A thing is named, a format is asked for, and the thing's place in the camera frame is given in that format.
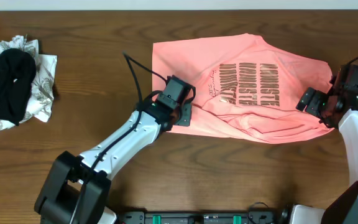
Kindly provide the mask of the pink printed t-shirt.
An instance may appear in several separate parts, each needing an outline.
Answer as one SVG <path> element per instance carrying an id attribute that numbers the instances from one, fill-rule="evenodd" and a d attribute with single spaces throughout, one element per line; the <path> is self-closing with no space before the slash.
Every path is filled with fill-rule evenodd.
<path id="1" fill-rule="evenodd" d="M 296 108 L 308 88 L 330 89 L 329 65 L 278 49 L 259 35 L 157 42 L 152 69 L 154 90 L 171 75 L 196 88 L 190 125 L 174 126 L 173 133 L 282 144 L 329 132 Z"/>

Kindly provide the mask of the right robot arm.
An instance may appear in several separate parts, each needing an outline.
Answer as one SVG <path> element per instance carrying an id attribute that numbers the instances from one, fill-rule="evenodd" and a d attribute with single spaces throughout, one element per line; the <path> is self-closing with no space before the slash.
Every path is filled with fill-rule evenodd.
<path id="1" fill-rule="evenodd" d="M 309 88 L 296 108 L 319 118 L 327 127 L 339 130 L 346 147 L 350 186 L 326 209 L 295 205 L 289 222 L 358 223 L 358 95 L 351 91 L 323 93 Z"/>

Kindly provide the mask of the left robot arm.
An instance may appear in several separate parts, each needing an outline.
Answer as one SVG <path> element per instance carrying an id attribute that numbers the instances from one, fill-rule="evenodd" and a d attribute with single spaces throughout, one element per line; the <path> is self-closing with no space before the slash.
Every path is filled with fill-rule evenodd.
<path id="1" fill-rule="evenodd" d="M 53 162 L 35 201 L 42 223 L 115 223 L 108 208 L 111 182 L 141 149 L 172 126 L 189 126 L 191 103 L 145 100 L 112 135 L 75 156 L 68 151 Z"/>

